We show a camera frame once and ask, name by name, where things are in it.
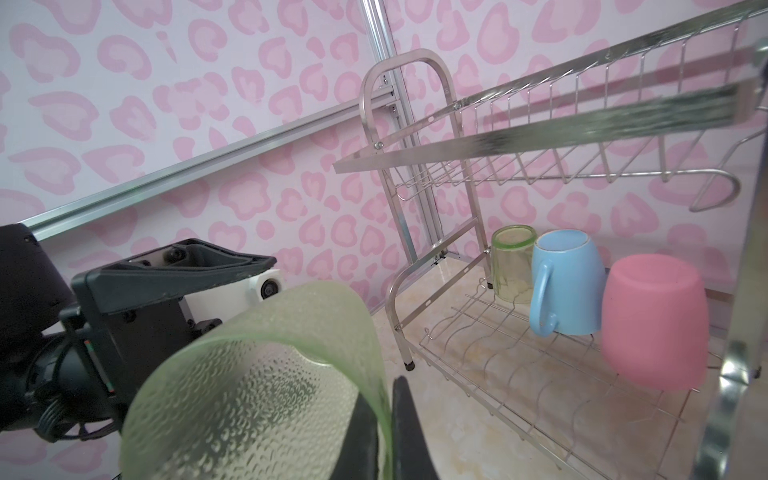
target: pink cup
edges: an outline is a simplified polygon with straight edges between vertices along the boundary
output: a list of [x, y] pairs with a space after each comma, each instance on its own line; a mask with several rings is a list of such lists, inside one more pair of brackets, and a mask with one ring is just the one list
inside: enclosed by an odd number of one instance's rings
[[700, 386], [707, 374], [709, 312], [698, 270], [655, 253], [617, 261], [603, 295], [602, 338], [608, 364], [638, 385]]

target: lower rack shelf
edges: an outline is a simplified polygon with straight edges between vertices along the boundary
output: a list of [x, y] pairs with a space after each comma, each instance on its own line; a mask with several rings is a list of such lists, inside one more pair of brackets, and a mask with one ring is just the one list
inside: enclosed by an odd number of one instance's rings
[[718, 339], [701, 390], [645, 389], [608, 366], [599, 334], [536, 336], [528, 306], [496, 298], [485, 279], [465, 297], [409, 340], [430, 366], [581, 478], [687, 478], [717, 383]]

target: mug handle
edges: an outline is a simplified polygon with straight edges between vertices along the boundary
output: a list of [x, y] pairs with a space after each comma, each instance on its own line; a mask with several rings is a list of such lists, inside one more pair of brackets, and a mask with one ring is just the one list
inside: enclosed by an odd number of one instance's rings
[[531, 314], [528, 316], [528, 320], [531, 323], [531, 330], [538, 336], [549, 336], [558, 326], [558, 318], [554, 313], [549, 314], [544, 325], [541, 324], [541, 304], [544, 302], [544, 293], [547, 290], [547, 283], [549, 283], [553, 268], [554, 265], [550, 260], [541, 262], [536, 281], [534, 281]]

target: green glass rim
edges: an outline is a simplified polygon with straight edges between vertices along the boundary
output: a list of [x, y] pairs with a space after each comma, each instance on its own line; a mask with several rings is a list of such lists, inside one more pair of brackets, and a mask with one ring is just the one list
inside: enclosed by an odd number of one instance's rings
[[[498, 239], [498, 235], [500, 233], [504, 233], [505, 231], [512, 230], [512, 229], [527, 230], [531, 234], [531, 238], [527, 240], [523, 240], [522, 242], [519, 242], [519, 243], [504, 243]], [[493, 233], [493, 236], [491, 236], [491, 245], [493, 245], [495, 248], [504, 248], [508, 250], [525, 248], [533, 245], [537, 237], [538, 237], [538, 234], [536, 233], [536, 230], [534, 230], [533, 227], [529, 227], [528, 225], [508, 225], [506, 227], [502, 227], [496, 230]]]

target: dish rack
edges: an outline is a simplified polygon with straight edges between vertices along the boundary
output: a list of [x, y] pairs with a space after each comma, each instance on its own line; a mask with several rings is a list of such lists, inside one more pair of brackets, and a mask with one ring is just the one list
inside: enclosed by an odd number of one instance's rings
[[[502, 419], [522, 439], [536, 445], [558, 467], [569, 468], [580, 478], [666, 478], [660, 468], [673, 434], [681, 424], [680, 416], [685, 405], [703, 393], [691, 390], [680, 395], [672, 392], [658, 392], [656, 396], [634, 395], [619, 376], [606, 373], [607, 367], [593, 358], [599, 357], [599, 336], [576, 338], [553, 334], [546, 339], [531, 336], [524, 327], [528, 323], [525, 308], [497, 299], [492, 284], [486, 281], [492, 277], [476, 187], [481, 182], [504, 185], [524, 181], [531, 185], [540, 180], [559, 180], [569, 184], [575, 179], [594, 178], [603, 178], [612, 184], [623, 177], [660, 177], [667, 182], [680, 175], [706, 175], [707, 179], [690, 202], [689, 210], [699, 212], [728, 204], [741, 192], [741, 183], [736, 175], [726, 170], [727, 164], [742, 145], [764, 137], [764, 126], [756, 127], [755, 131], [734, 143], [716, 167], [685, 167], [684, 164], [706, 130], [739, 124], [749, 120], [757, 110], [768, 110], [760, 105], [768, 81], [768, 40], [758, 41], [753, 48], [738, 48], [738, 35], [744, 22], [765, 13], [768, 13], [768, 0], [740, 2], [461, 100], [456, 99], [445, 62], [430, 50], [414, 50], [374, 65], [363, 79], [359, 101], [362, 126], [369, 144], [337, 161], [334, 169], [340, 174], [377, 170], [382, 180], [410, 263], [395, 276], [385, 301], [386, 314], [406, 368], [415, 368], [411, 352], [417, 353], [492, 415]], [[686, 91], [687, 71], [696, 70], [686, 59], [687, 46], [700, 35], [713, 31], [726, 32], [730, 39], [730, 50], [717, 61], [715, 73], [722, 75], [722, 80], [713, 88]], [[647, 71], [648, 55], [669, 45], [679, 46], [677, 64], [667, 68], [666, 72]], [[616, 81], [611, 69], [628, 58], [639, 58], [639, 72], [634, 72], [631, 78]], [[744, 64], [745, 58], [753, 63], [757, 73], [751, 78], [734, 81], [735, 69]], [[374, 84], [385, 72], [413, 62], [424, 62], [435, 70], [442, 83], [446, 106], [380, 138], [372, 116]], [[601, 73], [604, 81], [597, 85], [585, 84], [584, 74], [590, 72], [588, 75], [591, 76], [596, 71]], [[671, 94], [662, 98], [644, 98], [644, 89], [657, 84], [664, 75], [667, 78], [674, 76], [672, 82], [666, 82]], [[573, 85], [573, 91], [555, 95], [558, 88], [566, 84]], [[531, 98], [537, 88], [548, 90], [548, 95], [534, 94]], [[633, 101], [609, 106], [609, 97], [617, 89], [632, 93]], [[443, 118], [450, 120], [452, 138], [422, 145], [413, 140], [423, 128]], [[464, 135], [464, 120], [474, 120], [474, 133]], [[481, 122], [490, 127], [480, 132]], [[668, 136], [681, 132], [690, 132], [693, 140], [684, 156], [671, 162], [666, 158], [664, 142]], [[401, 142], [407, 146], [405, 142], [409, 137], [411, 144], [418, 146], [400, 148]], [[617, 164], [608, 148], [612, 142], [627, 139], [640, 140], [635, 153]], [[651, 141], [658, 143], [654, 160], [648, 160], [649, 156], [642, 154]], [[587, 147], [593, 149], [591, 153], [582, 155], [584, 160], [574, 164], [575, 156], [571, 153]], [[541, 168], [535, 162], [545, 154], [553, 160]], [[403, 168], [410, 174], [403, 174]], [[707, 203], [707, 192], [718, 178], [728, 182], [730, 192]], [[443, 184], [464, 185], [471, 215], [419, 256], [410, 237], [401, 201]], [[435, 257], [445, 255], [449, 245], [472, 230], [480, 254], [401, 319], [396, 310], [401, 285]], [[710, 355], [710, 368], [719, 370], [719, 376], [691, 478], [724, 478], [727, 474], [739, 406], [747, 387], [760, 374], [761, 340], [765, 338], [763, 331], [768, 319], [768, 299], [764, 294], [764, 285], [768, 284], [766, 252], [768, 168], [766, 148], [763, 147], [724, 354]], [[425, 329], [421, 341], [406, 339], [404, 329], [478, 265], [482, 266], [485, 275], [475, 294], [469, 295], [463, 305], [453, 307], [455, 314], [431, 329]], [[470, 339], [468, 343], [459, 342], [463, 337]], [[486, 352], [483, 362], [468, 362], [468, 358], [479, 358], [470, 353], [480, 347]], [[522, 359], [502, 361], [510, 355], [521, 355]], [[498, 362], [506, 365], [508, 376], [494, 377], [493, 368]], [[531, 379], [538, 378], [539, 383], [534, 382], [536, 387], [528, 392], [530, 395], [520, 394], [516, 390], [516, 376], [536, 369], [539, 374], [528, 375]], [[574, 378], [579, 378], [581, 383], [575, 382]], [[577, 384], [590, 385], [591, 390], [584, 393], [576, 387]], [[621, 398], [636, 399], [647, 409], [647, 415], [608, 428], [612, 407], [600, 409], [598, 406], [616, 397], [616, 393]], [[570, 404], [568, 407], [554, 406], [557, 399]], [[551, 408], [545, 412], [547, 402]], [[592, 422], [592, 429], [604, 426], [613, 432], [608, 444], [600, 447], [580, 433], [579, 422], [587, 417]], [[663, 420], [664, 427], [644, 437], [632, 434], [650, 425], [648, 422], [652, 419]], [[652, 451], [653, 455], [627, 460], [616, 452], [617, 445], [624, 444], [632, 444], [635, 450], [642, 452]]]

